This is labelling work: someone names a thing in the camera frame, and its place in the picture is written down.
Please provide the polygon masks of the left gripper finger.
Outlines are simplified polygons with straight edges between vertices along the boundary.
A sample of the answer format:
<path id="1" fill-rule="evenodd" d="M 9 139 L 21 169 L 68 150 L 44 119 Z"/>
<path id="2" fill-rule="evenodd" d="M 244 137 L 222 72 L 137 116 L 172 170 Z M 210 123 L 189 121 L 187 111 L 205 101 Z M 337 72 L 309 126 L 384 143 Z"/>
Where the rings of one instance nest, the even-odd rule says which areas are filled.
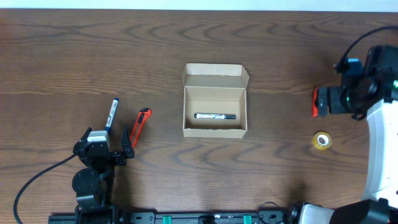
<path id="1" fill-rule="evenodd" d="M 89 136 L 89 134 L 92 132 L 92 129 L 89 127 L 86 131 L 85 131 L 85 133 L 84 133 L 84 135 L 81 137 L 81 142 L 87 142 L 88 140 L 87 140 L 87 138 L 88 138 L 88 136 Z"/>
<path id="2" fill-rule="evenodd" d="M 124 131 L 122 133 L 121 147 L 123 149 L 124 156 L 127 159 L 134 158 L 134 148 L 133 148 L 131 140 L 129 138 L 129 134 L 128 134 L 127 128 L 124 128 Z"/>

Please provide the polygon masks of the black whiteboard marker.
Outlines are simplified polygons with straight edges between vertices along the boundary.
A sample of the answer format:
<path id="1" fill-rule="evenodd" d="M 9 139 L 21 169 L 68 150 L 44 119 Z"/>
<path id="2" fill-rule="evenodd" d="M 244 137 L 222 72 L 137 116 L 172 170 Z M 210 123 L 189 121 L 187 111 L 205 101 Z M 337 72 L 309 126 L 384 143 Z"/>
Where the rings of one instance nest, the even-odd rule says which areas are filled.
<path id="1" fill-rule="evenodd" d="M 197 119 L 236 119 L 236 115 L 235 114 L 195 113 L 194 118 L 197 118 Z"/>

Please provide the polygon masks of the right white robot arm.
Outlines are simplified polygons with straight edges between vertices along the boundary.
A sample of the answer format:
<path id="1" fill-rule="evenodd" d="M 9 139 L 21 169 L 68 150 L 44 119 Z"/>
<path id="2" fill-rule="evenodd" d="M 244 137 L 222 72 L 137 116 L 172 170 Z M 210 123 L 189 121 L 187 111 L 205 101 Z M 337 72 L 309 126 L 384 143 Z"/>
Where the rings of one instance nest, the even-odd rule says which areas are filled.
<path id="1" fill-rule="evenodd" d="M 316 87 L 312 116 L 351 114 L 369 128 L 368 173 L 360 202 L 329 209 L 296 205 L 288 223 L 397 223 L 397 47 L 371 47 L 365 63 L 343 60 L 341 84 Z"/>

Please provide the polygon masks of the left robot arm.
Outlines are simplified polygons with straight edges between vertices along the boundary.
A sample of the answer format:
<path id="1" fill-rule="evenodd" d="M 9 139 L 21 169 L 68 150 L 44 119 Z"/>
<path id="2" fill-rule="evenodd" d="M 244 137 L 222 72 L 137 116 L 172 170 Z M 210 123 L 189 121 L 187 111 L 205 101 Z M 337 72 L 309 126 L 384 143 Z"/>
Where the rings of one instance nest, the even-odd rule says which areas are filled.
<path id="1" fill-rule="evenodd" d="M 121 151 L 110 151 L 109 133 L 88 128 L 73 147 L 86 166 L 75 174 L 72 188 L 78 203 L 77 223 L 129 223 L 129 215 L 111 203 L 115 167 L 125 166 L 134 157 L 128 131 L 121 137 Z"/>

